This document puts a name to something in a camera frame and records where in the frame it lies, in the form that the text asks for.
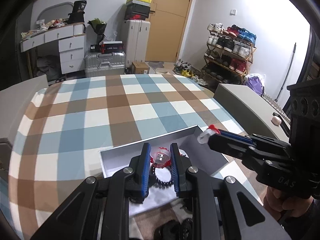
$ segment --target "shoe rack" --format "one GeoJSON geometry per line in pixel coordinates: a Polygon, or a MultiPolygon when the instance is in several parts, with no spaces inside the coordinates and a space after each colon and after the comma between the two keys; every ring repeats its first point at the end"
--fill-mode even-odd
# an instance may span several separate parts
{"type": "Polygon", "coordinates": [[[257,48],[254,47],[254,46],[252,45],[252,43],[249,42],[249,41],[245,41],[245,40],[243,40],[243,39],[239,39],[239,38],[236,38],[236,37],[232,37],[232,36],[229,36],[229,35],[225,35],[225,34],[223,34],[223,33],[218,33],[218,32],[216,32],[216,31],[209,31],[209,32],[210,32],[210,35],[215,35],[215,34],[216,34],[216,35],[218,35],[218,36],[220,36],[220,37],[226,37],[226,38],[229,38],[229,39],[233,39],[234,41],[238,41],[239,43],[246,44],[246,45],[249,45],[249,46],[251,47],[250,55],[249,55],[247,58],[243,58],[243,57],[239,56],[238,54],[234,54],[234,53],[229,52],[229,51],[226,51],[226,50],[224,50],[224,49],[220,49],[220,48],[218,48],[218,47],[216,47],[216,46],[214,46],[214,45],[208,45],[208,44],[207,44],[207,47],[208,47],[208,50],[209,50],[209,51],[213,51],[213,50],[217,49],[217,52],[218,52],[220,58],[222,57],[223,54],[226,54],[227,56],[244,60],[244,61],[246,62],[246,70],[244,71],[243,74],[240,74],[240,73],[238,73],[238,72],[230,69],[229,67],[226,67],[225,65],[222,65],[222,64],[216,62],[215,60],[213,60],[213,59],[211,59],[211,58],[209,58],[209,57],[204,56],[204,61],[205,61],[206,65],[208,65],[209,62],[213,62],[213,63],[215,63],[216,65],[218,65],[218,66],[220,66],[220,67],[222,67],[222,68],[227,69],[228,71],[232,72],[233,74],[240,76],[240,78],[241,78],[241,84],[242,84],[242,83],[243,83],[243,80],[244,80],[244,76],[247,75],[247,73],[249,72],[249,68],[250,68],[251,64],[253,63],[253,53],[256,51],[257,48]]]}

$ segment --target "wooden door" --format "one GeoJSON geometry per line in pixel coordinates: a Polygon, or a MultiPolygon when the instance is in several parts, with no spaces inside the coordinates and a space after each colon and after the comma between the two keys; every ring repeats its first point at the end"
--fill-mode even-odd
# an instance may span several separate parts
{"type": "Polygon", "coordinates": [[[146,61],[175,62],[190,0],[152,0],[146,61]]]}

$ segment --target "white suitcase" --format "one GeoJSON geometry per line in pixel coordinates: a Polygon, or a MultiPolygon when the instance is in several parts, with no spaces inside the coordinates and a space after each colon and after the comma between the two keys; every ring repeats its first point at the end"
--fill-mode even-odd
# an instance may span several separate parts
{"type": "Polygon", "coordinates": [[[145,61],[149,30],[150,22],[147,21],[126,20],[123,22],[121,40],[124,44],[126,67],[131,66],[133,61],[145,61]]]}

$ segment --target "cardboard box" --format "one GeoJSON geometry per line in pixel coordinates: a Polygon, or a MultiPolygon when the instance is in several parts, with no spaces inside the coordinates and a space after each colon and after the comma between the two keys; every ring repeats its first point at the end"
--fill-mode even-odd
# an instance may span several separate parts
{"type": "Polygon", "coordinates": [[[145,62],[132,62],[132,74],[148,74],[149,66],[145,62]]]}

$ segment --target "bolt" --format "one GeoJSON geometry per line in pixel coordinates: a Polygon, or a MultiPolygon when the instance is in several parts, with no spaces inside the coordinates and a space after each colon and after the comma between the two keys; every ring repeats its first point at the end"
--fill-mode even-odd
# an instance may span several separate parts
{"type": "Polygon", "coordinates": [[[87,177],[87,178],[85,179],[85,182],[88,183],[88,184],[93,184],[93,183],[96,182],[96,178],[93,177],[93,176],[87,177]]]}
{"type": "Polygon", "coordinates": [[[188,168],[188,171],[191,173],[197,173],[198,172],[198,168],[196,166],[190,166],[188,168]]]}
{"type": "Polygon", "coordinates": [[[133,172],[133,169],[132,169],[131,167],[125,167],[125,168],[123,169],[123,172],[124,172],[124,173],[127,173],[127,174],[130,174],[130,173],[133,172]]]}
{"type": "Polygon", "coordinates": [[[226,177],[226,181],[230,184],[233,184],[236,182],[236,179],[232,176],[228,176],[228,177],[226,177]]]}

